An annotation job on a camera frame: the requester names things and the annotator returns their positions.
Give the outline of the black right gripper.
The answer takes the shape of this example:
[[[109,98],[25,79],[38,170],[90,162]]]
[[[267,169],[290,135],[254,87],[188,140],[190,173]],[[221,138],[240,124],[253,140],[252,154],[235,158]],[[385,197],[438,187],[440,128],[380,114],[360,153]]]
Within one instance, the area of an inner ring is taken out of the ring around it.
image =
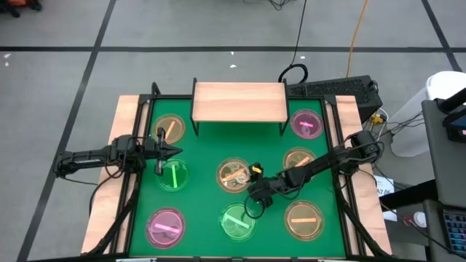
[[[258,167],[262,173],[254,172],[252,167]],[[264,168],[258,163],[250,166],[250,185],[248,193],[254,202],[262,204],[263,207],[270,207],[273,204],[272,190],[270,188],[270,179],[264,177]]]

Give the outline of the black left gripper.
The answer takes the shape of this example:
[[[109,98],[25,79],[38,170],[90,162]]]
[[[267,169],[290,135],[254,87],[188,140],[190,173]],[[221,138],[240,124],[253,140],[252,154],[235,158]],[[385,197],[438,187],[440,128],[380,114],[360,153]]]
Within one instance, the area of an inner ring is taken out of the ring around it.
[[[162,127],[157,128],[156,140],[146,140],[143,147],[143,154],[146,159],[156,159],[154,167],[156,175],[163,175],[162,166],[165,160],[181,153],[181,148],[172,146],[165,141],[165,130]]]

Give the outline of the translucent orange plastic plate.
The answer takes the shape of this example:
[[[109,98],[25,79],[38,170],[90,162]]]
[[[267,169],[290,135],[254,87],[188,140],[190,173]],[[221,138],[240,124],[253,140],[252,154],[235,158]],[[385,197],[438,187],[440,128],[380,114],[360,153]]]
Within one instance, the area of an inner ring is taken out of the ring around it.
[[[325,227],[320,208],[307,200],[292,202],[285,210],[285,227],[296,239],[310,242],[317,239]]]
[[[157,137],[160,127],[165,131],[165,141],[168,144],[178,142],[183,137],[186,129],[184,120],[177,114],[164,114],[157,117],[151,128],[153,138]]]
[[[249,164],[241,158],[227,158],[216,170],[217,184],[226,192],[238,194],[250,185]]]
[[[283,168],[300,167],[316,159],[316,155],[305,147],[294,147],[288,150],[283,157]]]

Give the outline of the translucent green plastic plate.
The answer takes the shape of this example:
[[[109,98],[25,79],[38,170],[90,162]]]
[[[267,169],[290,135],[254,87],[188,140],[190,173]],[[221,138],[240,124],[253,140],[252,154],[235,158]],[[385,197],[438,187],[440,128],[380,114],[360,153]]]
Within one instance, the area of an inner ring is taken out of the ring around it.
[[[157,184],[164,191],[180,191],[189,182],[189,168],[182,159],[175,158],[168,160],[163,164],[162,171],[162,176],[157,177]]]
[[[255,233],[256,220],[246,212],[243,204],[233,203],[226,206],[219,215],[221,230],[234,242],[244,242]]]

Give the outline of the translucent pink plastic plate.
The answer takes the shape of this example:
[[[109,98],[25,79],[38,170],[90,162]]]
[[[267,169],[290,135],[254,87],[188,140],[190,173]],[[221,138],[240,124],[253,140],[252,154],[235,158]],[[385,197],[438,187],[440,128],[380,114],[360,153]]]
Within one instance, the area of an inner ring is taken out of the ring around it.
[[[186,231],[186,221],[180,211],[173,207],[155,210],[146,222],[145,235],[156,249],[170,249],[176,246]]]
[[[323,119],[317,112],[305,108],[292,115],[291,127],[300,138],[312,140],[322,134]]]

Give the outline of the wooden shelf with black legs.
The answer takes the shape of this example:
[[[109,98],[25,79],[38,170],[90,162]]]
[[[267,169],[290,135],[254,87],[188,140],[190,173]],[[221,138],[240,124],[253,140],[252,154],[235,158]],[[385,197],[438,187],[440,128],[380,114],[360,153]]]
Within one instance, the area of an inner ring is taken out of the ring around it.
[[[290,119],[288,83],[199,82],[192,83],[190,120],[194,134],[202,122],[277,123],[284,135]]]

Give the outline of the green table mat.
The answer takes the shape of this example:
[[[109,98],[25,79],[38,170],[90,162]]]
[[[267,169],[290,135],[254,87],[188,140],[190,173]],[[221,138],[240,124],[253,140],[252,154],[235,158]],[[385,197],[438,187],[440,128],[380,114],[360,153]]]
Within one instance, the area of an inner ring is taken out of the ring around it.
[[[131,256],[344,257],[330,171],[316,175],[296,195],[299,200],[316,204],[324,216],[323,232],[309,242],[296,239],[285,227],[289,198],[274,196],[272,206],[261,210],[246,193],[230,194],[216,181],[218,166],[232,157],[258,162],[265,176],[272,177],[281,171],[285,153],[292,148],[305,147],[322,156],[328,150],[325,134],[308,140],[291,128],[281,131],[275,123],[203,122],[198,131],[188,125],[177,147],[181,148],[179,158],[189,171],[188,183],[178,191],[162,189],[159,177],[154,174],[154,163],[148,162],[135,215]],[[245,241],[234,241],[221,228],[221,213],[232,204],[244,204],[260,212],[252,235]],[[182,213],[186,231],[176,246],[160,250],[147,240],[146,223],[163,207],[173,207]]]

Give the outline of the black computer case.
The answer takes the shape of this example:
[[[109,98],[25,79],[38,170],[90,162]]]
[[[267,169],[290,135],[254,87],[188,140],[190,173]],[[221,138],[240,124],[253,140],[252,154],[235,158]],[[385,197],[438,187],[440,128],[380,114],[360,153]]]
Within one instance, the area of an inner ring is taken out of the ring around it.
[[[302,97],[310,95],[354,96],[361,122],[365,122],[383,106],[379,97],[378,84],[369,75],[291,84],[288,85],[288,91],[291,95]]]

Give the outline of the white round cap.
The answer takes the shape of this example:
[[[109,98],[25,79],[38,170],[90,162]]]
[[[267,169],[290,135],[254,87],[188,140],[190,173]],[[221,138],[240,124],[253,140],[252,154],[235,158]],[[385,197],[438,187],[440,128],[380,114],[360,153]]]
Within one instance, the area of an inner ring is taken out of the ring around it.
[[[407,226],[416,226],[423,229],[427,227],[427,220],[424,212],[415,212],[411,215],[405,216],[404,219],[404,223]]]

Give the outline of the gray desk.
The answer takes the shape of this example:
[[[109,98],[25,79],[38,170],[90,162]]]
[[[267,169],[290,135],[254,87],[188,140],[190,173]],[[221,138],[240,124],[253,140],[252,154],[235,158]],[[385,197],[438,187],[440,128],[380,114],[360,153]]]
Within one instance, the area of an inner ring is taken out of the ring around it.
[[[422,111],[439,201],[466,208],[466,143],[448,139],[446,114],[434,100],[422,101]]]

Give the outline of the black computer keyboard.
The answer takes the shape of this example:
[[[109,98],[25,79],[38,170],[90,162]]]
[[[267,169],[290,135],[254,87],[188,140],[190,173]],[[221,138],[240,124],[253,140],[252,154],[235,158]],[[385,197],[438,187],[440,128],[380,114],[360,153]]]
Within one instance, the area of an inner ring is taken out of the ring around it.
[[[443,209],[441,217],[449,249],[466,257],[466,210]]]

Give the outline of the black screen device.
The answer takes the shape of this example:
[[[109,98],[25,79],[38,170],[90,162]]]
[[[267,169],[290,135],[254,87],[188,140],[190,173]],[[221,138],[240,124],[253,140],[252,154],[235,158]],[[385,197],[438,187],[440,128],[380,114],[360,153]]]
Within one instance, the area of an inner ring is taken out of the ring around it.
[[[449,140],[466,143],[466,108],[448,115],[443,120]]]

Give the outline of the orange and black object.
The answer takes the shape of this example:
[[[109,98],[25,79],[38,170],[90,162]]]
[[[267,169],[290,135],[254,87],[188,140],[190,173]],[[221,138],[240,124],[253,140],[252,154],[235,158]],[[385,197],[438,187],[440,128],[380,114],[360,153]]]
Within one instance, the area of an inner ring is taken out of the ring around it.
[[[17,7],[29,7],[35,11],[42,10],[39,0],[0,0],[0,13],[9,13],[18,18],[20,13],[16,10]]]

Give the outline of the white plastic bin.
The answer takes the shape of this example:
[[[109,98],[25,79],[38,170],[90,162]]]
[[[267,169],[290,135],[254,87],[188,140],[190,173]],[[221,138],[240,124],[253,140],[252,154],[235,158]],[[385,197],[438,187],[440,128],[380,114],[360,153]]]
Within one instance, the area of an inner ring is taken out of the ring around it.
[[[422,101],[450,98],[464,87],[466,73],[441,71],[430,76],[424,87],[390,117],[387,129],[392,134],[390,148],[394,155],[414,157],[429,151]]]

